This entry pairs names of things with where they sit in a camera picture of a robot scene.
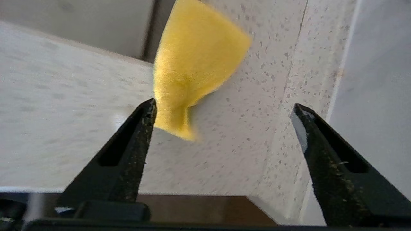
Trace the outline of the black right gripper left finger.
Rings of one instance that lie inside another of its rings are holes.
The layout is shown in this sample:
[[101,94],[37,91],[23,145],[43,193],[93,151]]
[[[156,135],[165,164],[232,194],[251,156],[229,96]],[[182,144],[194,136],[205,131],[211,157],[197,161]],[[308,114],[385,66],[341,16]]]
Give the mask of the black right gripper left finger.
[[59,208],[86,201],[135,202],[146,164],[157,107],[151,98],[131,113],[58,199]]

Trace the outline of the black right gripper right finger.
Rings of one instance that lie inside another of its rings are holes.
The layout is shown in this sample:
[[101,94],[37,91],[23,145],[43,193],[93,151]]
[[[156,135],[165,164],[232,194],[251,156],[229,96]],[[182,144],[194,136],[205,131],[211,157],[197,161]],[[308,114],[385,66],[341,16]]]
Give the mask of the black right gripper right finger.
[[296,103],[291,120],[328,226],[410,226],[410,200],[314,110]]

